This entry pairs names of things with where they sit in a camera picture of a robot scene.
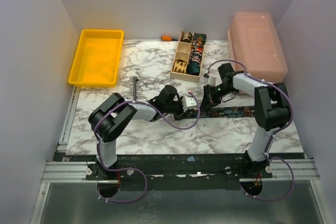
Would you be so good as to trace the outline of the navy floral necktie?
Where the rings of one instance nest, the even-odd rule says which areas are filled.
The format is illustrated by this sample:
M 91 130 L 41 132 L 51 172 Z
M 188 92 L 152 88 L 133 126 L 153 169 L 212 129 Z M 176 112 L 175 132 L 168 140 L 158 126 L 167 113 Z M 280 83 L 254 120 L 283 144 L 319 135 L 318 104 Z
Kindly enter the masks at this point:
M 211 108 L 201 111 L 200 118 L 244 118 L 254 117 L 254 106 L 231 106 L 225 108 Z

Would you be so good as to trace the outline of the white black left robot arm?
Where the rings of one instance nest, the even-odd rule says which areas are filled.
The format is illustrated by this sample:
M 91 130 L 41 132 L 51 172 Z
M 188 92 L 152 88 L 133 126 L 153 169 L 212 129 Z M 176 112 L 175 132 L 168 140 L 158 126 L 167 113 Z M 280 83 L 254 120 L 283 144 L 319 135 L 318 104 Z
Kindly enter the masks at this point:
M 182 119 L 188 112 L 199 110 L 199 102 L 189 92 L 181 97 L 175 87 L 166 85 L 159 95 L 148 101 L 135 101 L 113 93 L 89 116 L 88 122 L 97 139 L 98 173 L 104 179 L 116 175 L 116 141 L 132 120 L 154 122 L 162 118 L 178 130 L 188 130 L 196 125 L 180 127 L 165 118 L 170 114 L 175 120 Z

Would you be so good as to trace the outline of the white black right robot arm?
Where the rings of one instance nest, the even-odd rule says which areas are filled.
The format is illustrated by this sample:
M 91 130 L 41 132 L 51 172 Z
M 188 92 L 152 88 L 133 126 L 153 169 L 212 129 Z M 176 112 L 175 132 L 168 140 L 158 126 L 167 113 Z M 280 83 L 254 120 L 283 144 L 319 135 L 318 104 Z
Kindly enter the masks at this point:
M 242 173 L 249 178 L 260 172 L 269 157 L 269 149 L 275 135 L 287 128 L 292 120 L 291 102 L 286 85 L 282 82 L 271 83 L 253 77 L 246 67 L 235 71 L 232 60 L 224 60 L 218 67 L 221 84 L 207 84 L 203 87 L 202 112 L 208 111 L 220 103 L 222 97 L 240 91 L 254 98 L 254 117 L 258 125 L 253 142 L 245 152 L 241 165 Z

